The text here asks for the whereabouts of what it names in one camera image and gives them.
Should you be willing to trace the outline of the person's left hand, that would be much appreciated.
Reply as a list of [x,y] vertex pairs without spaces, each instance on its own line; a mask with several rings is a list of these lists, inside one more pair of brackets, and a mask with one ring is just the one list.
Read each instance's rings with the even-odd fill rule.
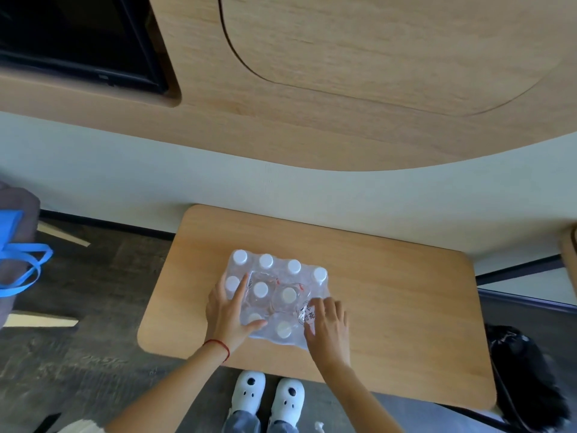
[[243,298],[248,284],[249,274],[246,273],[231,299],[226,295],[226,275],[215,284],[208,296],[206,305],[207,330],[205,343],[216,343],[231,355],[247,336],[243,336],[240,315]]

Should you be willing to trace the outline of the person's right hand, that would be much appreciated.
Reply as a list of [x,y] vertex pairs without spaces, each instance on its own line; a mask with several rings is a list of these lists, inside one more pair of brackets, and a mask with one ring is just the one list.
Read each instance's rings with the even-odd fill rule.
[[325,321],[322,298],[312,298],[309,306],[314,309],[314,328],[316,349],[310,353],[321,375],[331,371],[350,367],[349,331],[343,328],[343,312],[345,308],[341,301],[335,300],[336,321]]

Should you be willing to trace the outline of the shrink-wrapped pack of water bottles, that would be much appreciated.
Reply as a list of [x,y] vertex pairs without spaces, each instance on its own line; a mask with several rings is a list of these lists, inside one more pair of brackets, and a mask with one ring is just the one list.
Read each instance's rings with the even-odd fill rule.
[[236,249],[226,269],[227,298],[233,298],[245,274],[249,277],[241,305],[241,324],[267,321],[250,337],[307,350],[304,323],[314,328],[314,309],[309,301],[329,296],[327,269],[296,259]]

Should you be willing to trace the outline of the person's left forearm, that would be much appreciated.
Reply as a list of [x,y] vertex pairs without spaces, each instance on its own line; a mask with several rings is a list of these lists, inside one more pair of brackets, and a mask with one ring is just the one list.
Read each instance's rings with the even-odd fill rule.
[[204,343],[184,364],[168,374],[109,422],[107,433],[176,433],[208,379],[227,359],[216,343]]

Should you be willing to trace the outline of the person's right forearm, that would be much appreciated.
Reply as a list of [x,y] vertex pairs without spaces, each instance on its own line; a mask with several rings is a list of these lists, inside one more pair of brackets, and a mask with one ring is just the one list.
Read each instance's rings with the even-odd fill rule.
[[324,363],[319,371],[356,433],[404,433],[350,366],[343,362]]

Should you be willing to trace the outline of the white clog shoe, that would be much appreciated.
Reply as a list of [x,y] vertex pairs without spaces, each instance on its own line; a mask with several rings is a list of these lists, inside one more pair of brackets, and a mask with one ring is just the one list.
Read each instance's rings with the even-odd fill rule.
[[265,390],[265,374],[260,371],[242,371],[235,384],[228,415],[246,412],[256,415]]
[[298,431],[297,424],[305,402],[305,389],[300,380],[282,378],[278,382],[275,398],[271,406],[268,433]]

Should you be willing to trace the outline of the blue jeans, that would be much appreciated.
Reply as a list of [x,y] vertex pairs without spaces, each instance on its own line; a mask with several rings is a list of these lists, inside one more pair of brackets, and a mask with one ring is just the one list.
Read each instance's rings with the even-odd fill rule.
[[[221,433],[263,433],[260,419],[245,410],[230,413],[222,426]],[[299,433],[291,424],[277,420],[268,425],[266,433]]]

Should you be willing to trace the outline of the black bag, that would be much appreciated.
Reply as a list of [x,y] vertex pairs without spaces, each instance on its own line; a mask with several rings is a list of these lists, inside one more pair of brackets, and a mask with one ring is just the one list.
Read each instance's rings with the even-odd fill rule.
[[533,339],[511,326],[485,324],[504,421],[524,433],[560,433],[571,411]]

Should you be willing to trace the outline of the white sleeve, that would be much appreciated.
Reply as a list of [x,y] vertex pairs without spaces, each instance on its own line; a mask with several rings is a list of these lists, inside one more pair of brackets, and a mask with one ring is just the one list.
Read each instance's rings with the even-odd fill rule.
[[78,420],[75,421],[56,433],[107,433],[104,428],[99,426],[93,420]]

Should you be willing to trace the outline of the light wooden bar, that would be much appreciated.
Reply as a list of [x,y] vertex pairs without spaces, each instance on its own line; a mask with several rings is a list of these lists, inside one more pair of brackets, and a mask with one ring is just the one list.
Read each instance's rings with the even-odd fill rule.
[[74,318],[13,311],[8,315],[3,328],[71,328],[77,324],[78,320]]
[[73,234],[70,234],[54,225],[50,225],[44,221],[39,220],[37,225],[37,231],[42,232],[44,234],[51,235],[56,238],[60,238],[62,240],[66,240],[68,242],[80,245],[82,247],[89,247],[90,242],[83,240],[79,237],[76,237]]

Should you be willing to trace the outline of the grey bag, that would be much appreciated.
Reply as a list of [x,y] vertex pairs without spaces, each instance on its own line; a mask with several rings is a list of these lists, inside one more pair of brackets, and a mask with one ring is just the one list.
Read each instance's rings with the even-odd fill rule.
[[[24,188],[9,186],[0,181],[0,210],[21,210],[23,216],[9,242],[32,243],[38,227],[40,200]],[[10,284],[26,270],[25,262],[0,261],[0,284]],[[16,296],[0,298],[0,331],[13,310]]]

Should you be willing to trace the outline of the black flat screen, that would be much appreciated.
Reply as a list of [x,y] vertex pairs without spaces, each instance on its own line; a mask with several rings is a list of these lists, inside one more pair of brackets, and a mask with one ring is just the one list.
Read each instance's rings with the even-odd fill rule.
[[0,66],[166,94],[149,0],[0,0]]

